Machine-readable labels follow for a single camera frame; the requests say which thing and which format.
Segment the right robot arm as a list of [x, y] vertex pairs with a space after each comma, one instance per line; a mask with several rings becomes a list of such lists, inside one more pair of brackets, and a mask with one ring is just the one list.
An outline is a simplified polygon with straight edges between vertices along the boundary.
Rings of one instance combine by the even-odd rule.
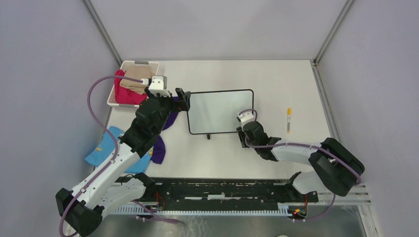
[[362, 182], [365, 166], [335, 138], [320, 143], [298, 143], [269, 137], [261, 123], [251, 121], [236, 128], [243, 148], [252, 148], [264, 160], [294, 162], [312, 167], [297, 172], [286, 186], [286, 197], [299, 201], [310, 192], [330, 191], [344, 197]]

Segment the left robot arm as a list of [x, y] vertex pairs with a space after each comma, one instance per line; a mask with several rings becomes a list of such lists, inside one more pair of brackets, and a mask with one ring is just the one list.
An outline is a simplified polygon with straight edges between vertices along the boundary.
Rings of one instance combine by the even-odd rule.
[[135, 112], [130, 127], [120, 137], [106, 129], [114, 143], [111, 156], [107, 157], [90, 175], [71, 189], [61, 188], [55, 195], [61, 217], [59, 234], [65, 236], [64, 224], [75, 231], [72, 235], [87, 237], [115, 209], [141, 198], [150, 201], [155, 187], [145, 183], [144, 173], [114, 190], [110, 187], [130, 166], [143, 158], [157, 143], [170, 114], [190, 110], [190, 91], [176, 88], [176, 97], [170, 92], [147, 88], [148, 98]]

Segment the white marker pen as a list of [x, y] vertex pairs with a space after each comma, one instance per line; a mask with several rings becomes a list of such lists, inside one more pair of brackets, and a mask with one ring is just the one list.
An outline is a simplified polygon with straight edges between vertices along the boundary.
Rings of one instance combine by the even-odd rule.
[[291, 128], [291, 116], [287, 116], [287, 133], [290, 133]]

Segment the black framed whiteboard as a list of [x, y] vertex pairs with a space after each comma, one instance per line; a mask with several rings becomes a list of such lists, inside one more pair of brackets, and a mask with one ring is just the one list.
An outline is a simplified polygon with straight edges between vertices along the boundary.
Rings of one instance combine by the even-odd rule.
[[251, 89], [192, 92], [187, 112], [188, 130], [192, 135], [235, 133], [240, 125], [238, 113], [252, 109]]

